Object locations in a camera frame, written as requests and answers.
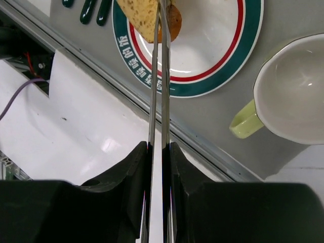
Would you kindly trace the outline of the aluminium front rail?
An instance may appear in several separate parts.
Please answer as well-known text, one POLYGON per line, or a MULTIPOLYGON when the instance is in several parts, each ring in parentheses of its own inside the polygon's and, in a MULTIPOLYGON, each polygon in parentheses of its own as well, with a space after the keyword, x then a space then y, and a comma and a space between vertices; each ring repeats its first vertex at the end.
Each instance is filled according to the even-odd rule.
MULTIPOLYGON (((60 1, 51 3, 46 16, 31 1, 1 1, 1 10, 23 30, 49 49, 64 48, 84 67, 99 76, 104 87, 114 91, 123 101, 133 103, 141 114, 148 111, 149 90, 126 68, 117 50, 112 25, 104 30, 98 26, 81 25, 77 3, 72 10, 60 1)), ((212 163, 223 173, 238 181, 258 181, 260 177, 239 158, 242 142, 235 139, 228 126, 234 110, 236 86, 219 89, 198 98, 171 100, 171 130, 177 139, 212 163)))

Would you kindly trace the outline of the white plate green red rim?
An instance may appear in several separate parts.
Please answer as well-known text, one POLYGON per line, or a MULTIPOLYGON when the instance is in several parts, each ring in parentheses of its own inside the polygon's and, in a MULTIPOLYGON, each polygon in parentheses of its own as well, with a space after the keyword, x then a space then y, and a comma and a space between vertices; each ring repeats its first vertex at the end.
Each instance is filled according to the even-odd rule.
MULTIPOLYGON (((177 98, 208 94, 230 81, 253 51, 262 26, 263 1, 174 1, 182 26, 171 42, 170 94, 177 98)), ((117 2, 112 26, 127 68, 151 85, 153 44, 132 26, 117 2)))

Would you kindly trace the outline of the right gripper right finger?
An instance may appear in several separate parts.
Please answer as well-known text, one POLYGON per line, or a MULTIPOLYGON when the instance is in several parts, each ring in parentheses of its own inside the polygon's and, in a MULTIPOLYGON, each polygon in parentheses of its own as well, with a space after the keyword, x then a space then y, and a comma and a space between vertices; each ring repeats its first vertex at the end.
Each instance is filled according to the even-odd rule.
POLYGON ((323 242, 323 206, 300 183, 216 182, 170 146, 175 242, 323 242))

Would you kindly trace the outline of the large bread slice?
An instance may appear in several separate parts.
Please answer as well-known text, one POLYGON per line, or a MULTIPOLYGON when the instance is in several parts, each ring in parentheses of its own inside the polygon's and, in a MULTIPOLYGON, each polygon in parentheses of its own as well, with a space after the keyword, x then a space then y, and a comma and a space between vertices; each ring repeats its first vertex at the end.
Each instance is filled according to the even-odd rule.
MULTIPOLYGON (((122 12, 128 18, 133 27, 148 42, 154 42, 154 32, 158 1, 117 1, 122 12)), ((179 35, 182 27, 182 16, 175 1, 167 1, 167 13, 169 18, 169 30, 171 41, 179 35)))

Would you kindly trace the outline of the grey cloth placemat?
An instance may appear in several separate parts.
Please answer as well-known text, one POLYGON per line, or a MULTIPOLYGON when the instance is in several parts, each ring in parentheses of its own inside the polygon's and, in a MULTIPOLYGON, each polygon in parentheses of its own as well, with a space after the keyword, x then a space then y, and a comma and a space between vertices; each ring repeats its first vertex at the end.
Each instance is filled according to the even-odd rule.
MULTIPOLYGON (((51 4, 50 23, 60 35, 90 61, 126 87, 138 100, 149 99, 149 89, 131 74, 118 53, 112 24, 83 25, 79 15, 83 1, 68 9, 60 1, 51 4)), ((216 157, 221 150, 235 162, 225 163, 238 173, 245 166, 257 176, 274 181, 323 182, 323 146, 306 146, 282 139, 267 129, 241 140, 229 131, 234 115, 252 98, 257 72, 269 52, 287 40, 323 32, 323 1, 266 1, 259 39, 236 77, 222 88, 190 99, 171 100, 171 118, 204 154, 216 157)))

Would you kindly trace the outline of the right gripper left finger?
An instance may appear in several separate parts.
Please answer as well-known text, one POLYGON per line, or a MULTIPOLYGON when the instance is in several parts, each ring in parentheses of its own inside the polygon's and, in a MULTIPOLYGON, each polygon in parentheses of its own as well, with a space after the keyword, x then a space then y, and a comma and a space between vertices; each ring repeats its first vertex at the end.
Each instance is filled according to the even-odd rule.
POLYGON ((1 182, 1 242, 135 242, 140 236, 146 142, 77 186, 1 182))

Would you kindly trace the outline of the light green mug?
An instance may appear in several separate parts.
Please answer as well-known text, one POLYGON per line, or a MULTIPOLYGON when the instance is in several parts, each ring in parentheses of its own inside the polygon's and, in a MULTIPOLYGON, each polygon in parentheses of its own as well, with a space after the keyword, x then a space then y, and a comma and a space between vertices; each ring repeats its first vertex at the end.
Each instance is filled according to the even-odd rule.
POLYGON ((299 144, 323 144, 322 33, 288 42, 262 64, 253 99, 229 129, 245 139, 262 127, 299 144))

